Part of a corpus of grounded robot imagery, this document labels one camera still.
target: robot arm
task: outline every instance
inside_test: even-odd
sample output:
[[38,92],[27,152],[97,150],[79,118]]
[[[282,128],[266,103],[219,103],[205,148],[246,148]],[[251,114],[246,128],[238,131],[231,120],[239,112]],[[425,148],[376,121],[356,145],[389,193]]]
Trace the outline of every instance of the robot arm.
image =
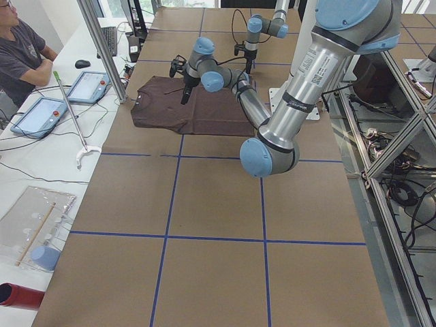
[[185,64],[188,88],[200,79],[210,92],[230,87],[258,130],[240,149],[241,163],[252,176],[287,172],[298,163],[294,138],[345,58],[389,50],[398,43],[401,0],[319,0],[315,11],[312,44],[272,116],[248,76],[216,64],[209,39],[196,42]]
[[286,25],[287,9],[289,0],[279,0],[275,6],[275,12],[272,20],[263,18],[259,14],[253,15],[247,23],[247,37],[242,44],[234,46],[234,55],[237,56],[240,51],[244,52],[244,58],[247,60],[245,71],[250,74],[254,59],[258,55],[258,45],[260,34],[267,34],[283,39],[288,31]]

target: man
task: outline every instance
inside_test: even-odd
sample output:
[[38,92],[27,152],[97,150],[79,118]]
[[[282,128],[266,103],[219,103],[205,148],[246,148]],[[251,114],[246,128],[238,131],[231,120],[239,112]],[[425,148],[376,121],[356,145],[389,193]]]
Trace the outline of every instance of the man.
[[0,0],[0,89],[18,107],[35,86],[48,84],[56,56],[44,39],[18,18],[11,1]]

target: blue grid line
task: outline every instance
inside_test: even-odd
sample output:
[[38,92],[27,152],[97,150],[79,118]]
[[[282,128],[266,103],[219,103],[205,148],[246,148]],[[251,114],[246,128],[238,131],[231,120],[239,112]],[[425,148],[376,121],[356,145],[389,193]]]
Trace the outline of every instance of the blue grid line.
[[434,27],[406,27],[404,26],[405,29],[434,29]]
[[204,14],[205,14],[205,13],[206,13],[206,8],[203,8],[202,22],[200,23],[200,32],[198,33],[198,37],[202,36],[203,21],[204,21]]
[[102,152],[102,155],[119,155],[119,156],[126,156],[126,157],[151,157],[151,155],[147,155],[145,153],[109,153],[109,152]]
[[[171,60],[158,60],[158,59],[138,59],[138,62],[141,63],[171,63]],[[241,65],[243,64],[243,62],[238,62],[238,61],[234,61],[234,62],[230,62],[230,63],[226,63],[227,64],[233,64],[233,65]],[[257,65],[272,65],[272,66],[290,66],[291,63],[256,63]]]
[[159,234],[133,234],[133,233],[114,233],[114,232],[92,232],[85,230],[71,230],[71,234],[94,235],[94,236],[119,236],[136,238],[169,238],[174,240],[214,240],[217,242],[240,242],[240,243],[284,243],[284,244],[306,244],[306,245],[345,245],[345,246],[365,246],[362,242],[330,242],[323,240],[268,240],[257,238],[233,238],[233,237],[213,237],[213,236],[183,236],[183,235],[159,235]]
[[266,237],[266,215],[265,215],[265,197],[264,197],[264,179],[260,179],[260,201],[262,205],[262,228],[264,232],[264,259],[265,259],[265,285],[266,285],[266,308],[268,311],[268,327],[272,326],[271,320],[271,298],[270,298],[270,274],[268,269],[268,241]]
[[198,30],[196,29],[149,29],[149,31],[156,31],[156,32],[184,32],[184,33],[198,33]]
[[[178,153],[182,153],[183,149],[183,140],[185,139],[185,136],[182,135],[181,141],[180,141],[180,149],[178,150]],[[155,297],[153,299],[153,310],[151,311],[151,317],[150,317],[150,327],[153,327],[153,322],[155,320],[155,314],[156,314],[156,306],[157,306],[157,297],[159,295],[159,287],[161,284],[161,277],[162,277],[162,270],[164,268],[164,259],[165,259],[165,252],[166,252],[166,243],[168,241],[168,234],[170,231],[170,223],[171,223],[171,216],[172,216],[172,208],[174,205],[174,197],[176,195],[176,186],[177,186],[177,179],[178,179],[178,172],[180,170],[180,161],[181,158],[178,158],[177,160],[177,167],[176,167],[176,175],[174,176],[174,184],[172,187],[172,194],[171,194],[171,202],[170,202],[170,208],[168,210],[168,219],[166,222],[166,228],[165,228],[165,237],[163,240],[163,246],[162,246],[162,255],[161,255],[161,262],[159,264],[159,273],[157,275],[157,282],[156,282],[156,289],[155,289]]]
[[419,47],[419,49],[421,49],[422,53],[424,53],[424,55],[426,55],[424,49],[421,48],[421,45],[419,45],[419,43],[416,41],[416,39],[414,38],[414,36],[409,32],[409,29],[408,29],[406,26],[404,26],[403,23],[401,23],[401,25],[404,27],[404,29],[406,30],[406,32],[408,32],[408,34],[410,35],[410,37],[412,38],[412,40],[415,41],[415,44]]
[[258,65],[290,66],[291,63],[257,63]]
[[[416,43],[415,42],[399,42],[398,44],[416,44]],[[420,44],[434,45],[434,44],[436,44],[436,42],[434,42],[434,43],[424,43],[424,42],[421,42]]]
[[299,162],[330,162],[332,164],[341,164],[342,160],[327,160],[327,159],[300,159]]
[[262,243],[263,240],[255,238],[232,238],[232,237],[212,237],[212,236],[179,236],[169,235],[168,238],[175,240],[217,240],[221,242],[242,242],[242,243]]
[[[161,157],[183,158],[183,159],[222,159],[222,160],[239,160],[239,157],[213,157],[213,156],[201,156],[201,155],[161,155]],[[299,162],[317,162],[317,163],[332,163],[341,164],[342,160],[330,160],[330,159],[300,159]]]
[[171,60],[138,59],[138,61],[149,63],[171,63]]
[[423,17],[425,18],[425,19],[427,19],[427,21],[431,24],[431,26],[433,26],[433,28],[435,28],[436,29],[436,26],[425,16],[425,15],[423,15]]
[[328,242],[322,240],[267,240],[268,243],[281,243],[281,244],[306,244],[306,245],[339,245],[350,247],[364,247],[365,242]]
[[[149,29],[149,31],[156,31],[156,32],[183,32],[183,33],[198,33],[197,30],[191,30],[191,29]],[[202,31],[203,33],[223,33],[223,34],[232,34],[231,31],[213,31],[213,30],[204,30]],[[234,31],[235,34],[246,34],[247,32],[243,31],[243,32],[239,32],[239,31]],[[298,35],[299,32],[287,32],[286,35]]]
[[154,234],[131,234],[131,233],[112,233],[112,232],[87,232],[84,230],[71,230],[71,234],[79,235],[98,235],[98,236],[122,236],[122,237],[138,237],[138,238],[164,238],[165,235]]

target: barcode sticker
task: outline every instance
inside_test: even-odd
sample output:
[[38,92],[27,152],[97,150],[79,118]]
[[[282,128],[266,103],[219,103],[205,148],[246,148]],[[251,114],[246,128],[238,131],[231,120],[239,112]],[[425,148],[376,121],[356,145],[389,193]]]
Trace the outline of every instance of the barcode sticker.
[[323,87],[328,77],[336,69],[338,59],[331,54],[325,54],[310,48],[298,70],[305,80],[311,84]]

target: computer mouse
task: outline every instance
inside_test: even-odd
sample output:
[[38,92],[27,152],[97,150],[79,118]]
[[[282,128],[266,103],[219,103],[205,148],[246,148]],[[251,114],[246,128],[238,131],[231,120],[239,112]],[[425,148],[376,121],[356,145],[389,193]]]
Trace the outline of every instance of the computer mouse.
[[85,67],[89,67],[89,66],[91,66],[91,63],[87,60],[84,60],[84,59],[79,59],[74,64],[74,67],[76,67],[77,69],[85,68]]

